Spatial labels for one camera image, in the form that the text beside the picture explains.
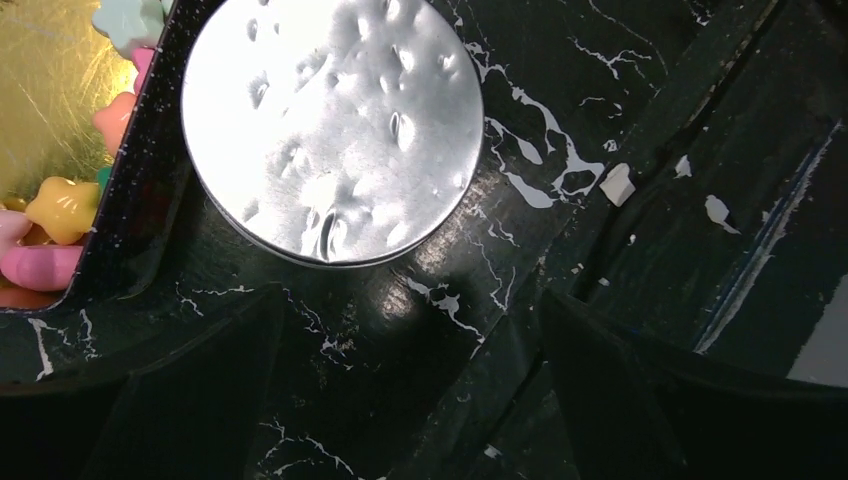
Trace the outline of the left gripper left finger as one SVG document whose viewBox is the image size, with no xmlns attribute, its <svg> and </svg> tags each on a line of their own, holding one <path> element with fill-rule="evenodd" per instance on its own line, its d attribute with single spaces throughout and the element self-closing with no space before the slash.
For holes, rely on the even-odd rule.
<svg viewBox="0 0 848 480">
<path fill-rule="evenodd" d="M 282 332 L 263 287 L 191 324 L 1 389 L 5 479 L 241 479 Z"/>
</svg>

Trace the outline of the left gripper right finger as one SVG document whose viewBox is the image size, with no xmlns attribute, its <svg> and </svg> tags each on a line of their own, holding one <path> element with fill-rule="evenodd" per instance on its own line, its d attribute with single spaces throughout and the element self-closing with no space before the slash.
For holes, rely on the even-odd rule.
<svg viewBox="0 0 848 480">
<path fill-rule="evenodd" d="M 843 479 L 847 391 L 757 374 L 544 292 L 539 324 L 584 479 Z"/>
</svg>

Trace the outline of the tin tray of star candies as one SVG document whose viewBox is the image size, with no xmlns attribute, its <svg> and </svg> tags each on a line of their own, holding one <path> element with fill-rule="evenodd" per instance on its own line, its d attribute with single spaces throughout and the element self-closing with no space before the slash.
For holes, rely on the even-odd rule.
<svg viewBox="0 0 848 480">
<path fill-rule="evenodd" d="M 130 87 L 133 67 L 92 28 L 95 9 L 93 1 L 1 5 L 3 197 L 31 197 L 50 176 L 90 181 L 107 164 L 91 116 Z M 80 264 L 69 288 L 37 312 L 130 298 L 153 283 L 191 175 L 182 76 L 214 9 L 212 1 L 174 3 Z"/>
</svg>

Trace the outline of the white round jar lid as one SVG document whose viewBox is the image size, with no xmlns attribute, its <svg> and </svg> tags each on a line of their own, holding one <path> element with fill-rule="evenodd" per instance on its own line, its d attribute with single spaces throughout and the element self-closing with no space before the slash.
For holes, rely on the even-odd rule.
<svg viewBox="0 0 848 480">
<path fill-rule="evenodd" d="M 467 191 L 484 130 L 474 64 L 426 1 L 226 1 L 188 56 L 181 117 L 226 219 L 323 268 L 425 240 Z"/>
</svg>

